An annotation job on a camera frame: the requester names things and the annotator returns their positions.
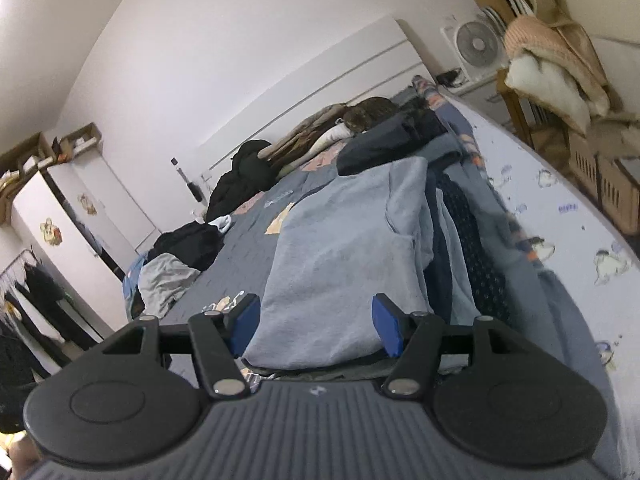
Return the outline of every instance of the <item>ribbed gray surface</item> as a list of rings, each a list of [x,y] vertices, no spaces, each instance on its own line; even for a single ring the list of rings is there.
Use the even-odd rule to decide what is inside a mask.
[[[162,458],[119,472],[45,464],[34,480],[602,479],[588,462],[512,471],[461,452],[418,404],[385,399],[370,383],[272,381],[216,405],[198,431]]]

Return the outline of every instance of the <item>headboard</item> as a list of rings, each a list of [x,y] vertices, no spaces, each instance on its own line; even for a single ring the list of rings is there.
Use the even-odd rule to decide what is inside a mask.
[[[231,169],[231,158],[245,141],[275,142],[329,104],[391,97],[409,85],[415,74],[433,79],[396,20],[387,16],[281,79],[196,150],[177,160],[190,180],[211,191]]]

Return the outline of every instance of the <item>white fluffy cushion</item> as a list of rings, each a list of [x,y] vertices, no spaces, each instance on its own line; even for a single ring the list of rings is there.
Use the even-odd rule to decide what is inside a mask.
[[[558,115],[569,127],[585,134],[591,124],[589,107],[575,79],[561,66],[531,54],[511,61],[505,84]]]
[[[328,147],[332,146],[339,140],[349,139],[350,137],[353,137],[353,135],[354,133],[351,130],[349,130],[344,125],[344,123],[336,124],[333,128],[325,131],[325,133],[322,134],[318,138],[318,140],[316,140],[316,142],[313,143],[311,148],[309,148],[309,151],[306,152],[303,156],[301,156],[300,158],[297,158],[296,160],[294,160],[293,162],[290,162],[289,164],[284,165],[280,170],[280,173],[278,173],[278,180],[288,175],[296,168],[299,168],[306,161],[311,160],[318,153],[323,152],[324,150],[326,150]]]

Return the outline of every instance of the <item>white box fan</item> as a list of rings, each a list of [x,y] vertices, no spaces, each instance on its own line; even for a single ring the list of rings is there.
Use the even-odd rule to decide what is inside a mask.
[[[449,18],[440,29],[460,60],[469,81],[477,81],[509,64],[502,40],[484,17],[467,21]]]

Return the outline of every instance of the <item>laundry basket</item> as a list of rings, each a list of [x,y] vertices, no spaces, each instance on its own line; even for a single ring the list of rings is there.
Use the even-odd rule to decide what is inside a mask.
[[[571,133],[569,136],[571,158],[569,166],[583,186],[597,199],[598,176],[596,160],[584,137]],[[602,208],[614,224],[625,235],[640,232],[640,190],[616,164],[599,158]]]

